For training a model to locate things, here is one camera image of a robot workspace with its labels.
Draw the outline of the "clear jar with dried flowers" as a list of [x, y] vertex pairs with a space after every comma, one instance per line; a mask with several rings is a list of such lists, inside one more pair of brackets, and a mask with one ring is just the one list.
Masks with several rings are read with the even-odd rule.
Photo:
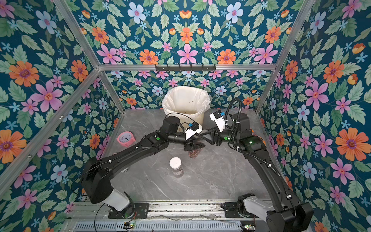
[[202, 151], [202, 148], [194, 149], [194, 150], [188, 152], [188, 156], [190, 158], [194, 159], [200, 154], [201, 151]]

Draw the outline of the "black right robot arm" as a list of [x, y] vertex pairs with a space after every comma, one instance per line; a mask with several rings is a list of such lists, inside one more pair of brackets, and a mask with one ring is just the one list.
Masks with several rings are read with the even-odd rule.
[[274, 165], [265, 142], [251, 130], [247, 114], [232, 115], [230, 126], [227, 114], [220, 110], [211, 113], [210, 119], [216, 126], [202, 133], [201, 138], [209, 135], [208, 143], [216, 146], [227, 143], [233, 151], [242, 154], [258, 173], [271, 198], [269, 204], [248, 193], [238, 197], [234, 208], [227, 206], [225, 209], [237, 211], [242, 217], [254, 215], [264, 220], [272, 232], [307, 230], [314, 215], [312, 206], [300, 200], [288, 186]]

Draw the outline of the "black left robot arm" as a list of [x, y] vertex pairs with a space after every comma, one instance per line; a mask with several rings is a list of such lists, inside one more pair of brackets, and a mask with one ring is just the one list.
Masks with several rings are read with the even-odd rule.
[[90, 202], [105, 203], [121, 212], [129, 206], [130, 198], [126, 193], [116, 190], [111, 184], [111, 179], [118, 173], [166, 149], [170, 143], [182, 144], [184, 151], [204, 147], [204, 144], [192, 139], [193, 135], [201, 133], [202, 125], [193, 122], [185, 132], [178, 132], [181, 126], [179, 118], [169, 116], [164, 119], [160, 129], [144, 136], [137, 144], [101, 160], [96, 157], [90, 158], [81, 175], [81, 186]]

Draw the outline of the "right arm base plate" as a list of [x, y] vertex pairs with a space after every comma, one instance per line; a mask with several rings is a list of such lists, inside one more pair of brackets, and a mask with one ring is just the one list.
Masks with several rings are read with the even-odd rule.
[[220, 206], [225, 214], [225, 218], [245, 218], [246, 215], [241, 214], [235, 202], [225, 202]]

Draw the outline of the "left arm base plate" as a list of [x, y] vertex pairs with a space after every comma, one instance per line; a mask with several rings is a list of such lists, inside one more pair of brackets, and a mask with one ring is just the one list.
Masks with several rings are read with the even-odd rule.
[[109, 219], [144, 219], [149, 213], [148, 203], [130, 203], [122, 211], [117, 211], [110, 206]]

